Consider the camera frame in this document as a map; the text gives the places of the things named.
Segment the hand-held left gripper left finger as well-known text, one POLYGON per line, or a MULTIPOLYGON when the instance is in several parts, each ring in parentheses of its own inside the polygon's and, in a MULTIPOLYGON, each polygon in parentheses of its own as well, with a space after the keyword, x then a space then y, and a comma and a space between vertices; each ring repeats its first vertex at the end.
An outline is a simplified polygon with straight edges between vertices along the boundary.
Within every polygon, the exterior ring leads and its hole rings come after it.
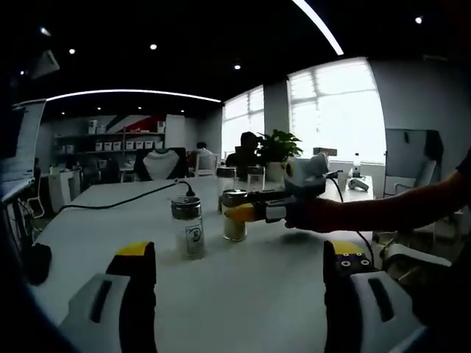
POLYGON ((79 352, 156 352, 156 283, 153 242, 126 246, 69 300, 60 330, 79 352))

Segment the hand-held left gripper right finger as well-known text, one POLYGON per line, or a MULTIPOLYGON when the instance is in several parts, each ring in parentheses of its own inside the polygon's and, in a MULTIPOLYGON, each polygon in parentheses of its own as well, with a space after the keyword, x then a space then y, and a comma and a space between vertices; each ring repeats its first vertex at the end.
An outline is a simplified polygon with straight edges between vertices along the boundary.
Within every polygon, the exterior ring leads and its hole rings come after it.
POLYGON ((423 333, 408 293, 354 243, 326 240, 326 352, 407 352, 423 333))

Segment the person's right hand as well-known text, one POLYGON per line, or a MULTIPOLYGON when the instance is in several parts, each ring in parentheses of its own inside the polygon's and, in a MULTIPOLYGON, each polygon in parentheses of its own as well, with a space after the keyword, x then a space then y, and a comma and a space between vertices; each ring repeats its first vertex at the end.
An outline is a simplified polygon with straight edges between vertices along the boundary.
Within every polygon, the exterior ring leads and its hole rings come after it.
POLYGON ((314 198, 288 207, 285 226, 319 233, 334 230, 338 203, 328 199, 314 198))

